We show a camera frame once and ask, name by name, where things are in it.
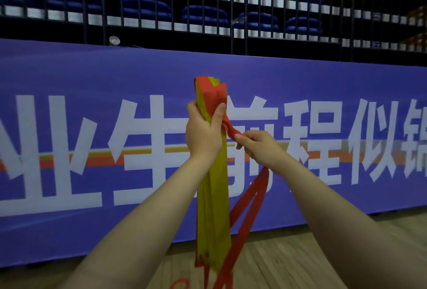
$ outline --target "person's left hand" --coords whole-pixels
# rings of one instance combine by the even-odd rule
[[[189,119],[185,131],[190,157],[215,161],[222,148],[221,125],[226,104],[221,103],[216,108],[212,123],[208,123],[201,115],[196,101],[187,104]]]

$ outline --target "wooden floor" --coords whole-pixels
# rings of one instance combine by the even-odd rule
[[[373,217],[387,232],[427,259],[427,207]],[[173,244],[150,289],[169,289],[187,278],[190,289],[203,288],[203,271],[194,268],[195,243]],[[48,289],[64,281],[81,258],[0,269],[0,288]],[[175,289],[184,288],[177,285]],[[234,269],[235,289],[345,288],[307,226],[252,233]]]

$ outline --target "red fabric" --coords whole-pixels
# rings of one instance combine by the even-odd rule
[[[170,289],[175,289],[175,286],[177,284],[184,284],[185,285],[185,289],[189,289],[189,280],[186,278],[180,278],[177,281],[175,281],[171,286]]]
[[[207,112],[212,117],[215,113],[216,108],[221,103],[227,104],[227,86],[225,83],[221,83],[218,86],[213,86],[212,82],[207,76],[196,77],[195,82],[197,82],[200,87],[200,90],[203,93]],[[236,134],[243,135],[241,132],[233,128],[232,123],[230,119],[228,119],[226,114],[222,119],[222,126],[227,131],[228,136],[234,141]],[[250,204],[251,200],[254,199],[252,205],[249,208],[248,213],[246,214],[242,226],[239,229],[237,236],[233,240],[232,247],[228,251],[227,257],[224,261],[224,264],[222,265],[221,271],[218,274],[213,289],[221,289],[224,285],[227,289],[232,289],[233,287],[232,270],[239,257],[240,252],[242,251],[243,245],[245,244],[249,232],[251,231],[251,227],[263,203],[264,196],[267,191],[268,178],[269,170],[268,168],[263,167],[261,173],[259,173],[255,181],[249,186],[243,196],[240,197],[240,199],[237,201],[232,211],[230,212],[230,227],[232,227],[236,223],[238,218],[242,215],[243,211]],[[209,266],[203,264],[203,261],[201,257],[198,256],[197,252],[195,265],[205,267],[206,289],[209,277]]]

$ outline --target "purple banner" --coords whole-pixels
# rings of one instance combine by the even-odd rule
[[[227,83],[238,130],[267,130],[362,211],[427,204],[425,68],[8,40],[0,50],[0,267],[88,254],[155,191],[189,156],[200,75]],[[228,158],[233,206],[261,167],[233,145]],[[195,239],[195,208],[175,241]],[[303,223],[273,175],[253,230]]]

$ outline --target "hand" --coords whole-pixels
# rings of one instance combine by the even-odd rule
[[[248,137],[236,135],[236,148],[239,150],[244,147],[245,152],[258,164],[277,173],[285,152],[274,138],[268,132],[260,130],[248,130],[245,135]]]
[[[213,162],[222,148],[221,125],[226,104],[221,103],[216,108],[212,122],[208,123],[200,114],[195,101],[187,105],[189,119],[185,131],[190,157],[207,159]]]

